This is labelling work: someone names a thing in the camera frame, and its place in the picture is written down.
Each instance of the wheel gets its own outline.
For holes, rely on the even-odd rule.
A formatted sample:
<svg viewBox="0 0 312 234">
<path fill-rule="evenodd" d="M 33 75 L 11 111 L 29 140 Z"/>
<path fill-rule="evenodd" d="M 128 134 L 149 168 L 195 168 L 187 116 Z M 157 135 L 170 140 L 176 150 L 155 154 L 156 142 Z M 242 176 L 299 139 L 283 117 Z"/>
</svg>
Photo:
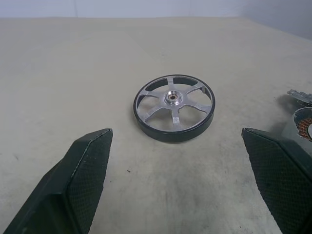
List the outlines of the wheel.
<svg viewBox="0 0 312 234">
<path fill-rule="evenodd" d="M 175 84 L 188 85 L 186 89 L 179 89 Z M 166 91 L 155 89 L 168 85 Z M 211 100 L 211 105 L 202 105 L 188 98 L 188 94 L 201 90 Z M 144 114 L 139 114 L 138 107 L 145 97 L 158 99 L 157 104 Z M 180 124 L 179 111 L 185 106 L 195 108 L 205 113 L 203 120 L 191 127 Z M 167 109 L 171 111 L 172 129 L 158 129 L 152 127 L 147 121 L 158 111 Z M 215 112 L 215 96 L 211 88 L 203 81 L 187 75 L 168 75 L 152 80 L 141 88 L 133 103 L 135 118 L 141 130 L 148 136 L 164 142 L 183 142 L 203 133 L 210 125 Z"/>
</svg>

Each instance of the silver wheel rim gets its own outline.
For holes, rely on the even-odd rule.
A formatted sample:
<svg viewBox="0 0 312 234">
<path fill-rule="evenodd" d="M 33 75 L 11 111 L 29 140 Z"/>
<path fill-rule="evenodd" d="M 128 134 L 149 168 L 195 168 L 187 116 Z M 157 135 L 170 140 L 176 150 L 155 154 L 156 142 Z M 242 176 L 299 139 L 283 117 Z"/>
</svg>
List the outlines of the silver wheel rim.
<svg viewBox="0 0 312 234">
<path fill-rule="evenodd" d="M 187 89 L 179 89 L 177 88 L 177 86 L 175 85 L 175 81 L 178 81 L 179 78 L 182 79 L 188 79 L 190 81 L 195 82 L 194 85 L 189 85 L 189 87 Z M 168 89 L 166 91 L 147 91 L 147 89 L 149 87 L 151 87 L 153 84 L 156 84 L 157 82 L 162 82 L 164 80 L 167 80 L 168 83 Z M 200 104 L 196 101 L 193 101 L 191 99 L 188 98 L 188 94 L 190 94 L 193 91 L 196 90 L 201 90 L 204 94 L 207 95 L 207 97 L 211 100 L 211 105 L 203 105 Z M 137 100 L 136 100 L 136 112 L 138 113 L 138 106 L 140 101 L 142 100 L 142 98 L 144 97 L 154 97 L 158 99 L 157 105 L 154 106 L 152 109 L 150 109 L 149 111 L 147 111 L 145 114 L 143 115 L 138 115 L 139 118 L 148 126 L 152 127 L 150 124 L 147 123 L 147 121 L 159 110 L 161 109 L 167 109 L 171 111 L 171 116 L 172 116 L 172 123 L 173 123 L 173 129 L 171 130 L 164 130 L 164 129 L 159 129 L 159 128 L 154 128 L 160 131 L 165 131 L 165 132 L 177 132 L 177 131 L 184 131 L 184 130 L 188 130 L 191 129 L 193 127 L 198 126 L 211 112 L 212 110 L 212 105 L 213 105 L 213 100 L 211 97 L 213 97 L 210 88 L 204 84 L 203 82 L 201 82 L 198 79 L 189 77 L 189 76 L 184 76 L 184 75 L 170 75 L 170 76 L 166 76 L 166 77 L 161 77 L 158 78 L 156 80 L 153 80 L 153 82 L 148 83 L 146 86 L 144 86 L 141 91 L 139 92 L 138 96 L 137 96 Z M 180 124 L 180 118 L 179 118 L 179 111 L 185 107 L 185 106 L 189 106 L 192 107 L 194 109 L 197 109 L 201 112 L 205 113 L 205 117 L 203 120 L 199 121 L 198 123 L 190 126 L 190 127 L 183 127 Z"/>
</svg>

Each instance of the black rubber tire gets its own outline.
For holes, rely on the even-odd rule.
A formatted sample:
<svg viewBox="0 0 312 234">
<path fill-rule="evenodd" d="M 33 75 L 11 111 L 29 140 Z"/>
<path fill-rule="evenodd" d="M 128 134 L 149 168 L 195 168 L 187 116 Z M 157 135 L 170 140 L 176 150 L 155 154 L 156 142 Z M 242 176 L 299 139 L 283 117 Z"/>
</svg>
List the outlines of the black rubber tire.
<svg viewBox="0 0 312 234">
<path fill-rule="evenodd" d="M 163 141 L 163 142 L 183 142 L 183 141 L 187 141 L 190 139 L 193 139 L 195 137 L 197 137 L 198 135 L 202 134 L 211 124 L 213 117 L 214 117 L 214 113 L 215 113 L 215 95 L 213 93 L 213 91 L 211 90 L 211 88 L 202 80 L 197 79 L 195 77 L 192 76 L 188 76 L 188 75 L 171 75 L 171 76 L 185 76 L 185 77 L 190 77 L 192 79 L 198 80 L 200 82 L 202 82 L 210 91 L 211 94 L 211 103 L 212 103 L 212 108 L 211 111 L 209 112 L 209 114 L 197 125 L 194 126 L 192 128 L 186 129 L 186 130 L 181 130 L 181 131 L 176 131 L 176 132 L 169 132 L 169 131 L 162 131 L 162 130 L 157 130 L 155 128 L 152 128 L 151 126 L 147 125 L 146 123 L 144 123 L 138 116 L 137 113 L 137 108 L 136 108 L 136 103 L 137 103 L 137 99 L 139 96 L 139 93 L 144 89 L 144 87 L 147 87 L 149 84 L 153 83 L 155 80 L 158 80 L 160 78 L 164 78 L 167 77 L 169 75 L 163 76 L 163 77 L 159 77 L 156 78 L 152 81 L 150 81 L 149 83 L 147 83 L 146 85 L 144 85 L 140 91 L 137 93 L 134 103 L 133 103 L 133 111 L 134 111 L 134 115 L 135 118 L 137 120 L 137 123 L 139 125 L 139 127 L 141 128 L 141 130 L 148 135 L 149 137 L 155 139 L 155 140 L 159 140 L 159 141 Z"/>
</svg>

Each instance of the center bearing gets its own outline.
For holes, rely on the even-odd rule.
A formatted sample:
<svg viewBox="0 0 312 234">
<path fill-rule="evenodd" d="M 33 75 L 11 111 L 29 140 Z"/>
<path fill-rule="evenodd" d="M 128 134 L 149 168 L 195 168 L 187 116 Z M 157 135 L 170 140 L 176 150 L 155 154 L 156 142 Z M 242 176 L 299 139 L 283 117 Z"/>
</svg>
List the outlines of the center bearing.
<svg viewBox="0 0 312 234">
<path fill-rule="evenodd" d="M 178 105 L 182 101 L 182 95 L 179 91 L 169 91 L 165 94 L 165 102 L 169 105 Z"/>
</svg>

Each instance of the floor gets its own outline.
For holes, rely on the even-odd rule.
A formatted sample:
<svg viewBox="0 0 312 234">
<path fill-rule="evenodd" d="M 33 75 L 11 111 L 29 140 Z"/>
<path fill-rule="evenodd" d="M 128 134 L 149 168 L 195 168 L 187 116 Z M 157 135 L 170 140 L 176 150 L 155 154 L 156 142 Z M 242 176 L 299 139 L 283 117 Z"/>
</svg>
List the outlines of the floor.
<svg viewBox="0 0 312 234">
<path fill-rule="evenodd" d="M 75 139 L 112 128 L 90 234 L 281 233 L 240 134 L 280 132 L 286 92 L 311 92 L 310 41 L 242 18 L 1 19 L 0 31 L 0 232 Z M 216 110 L 202 135 L 167 144 L 132 104 L 176 73 L 205 81 Z"/>
</svg>

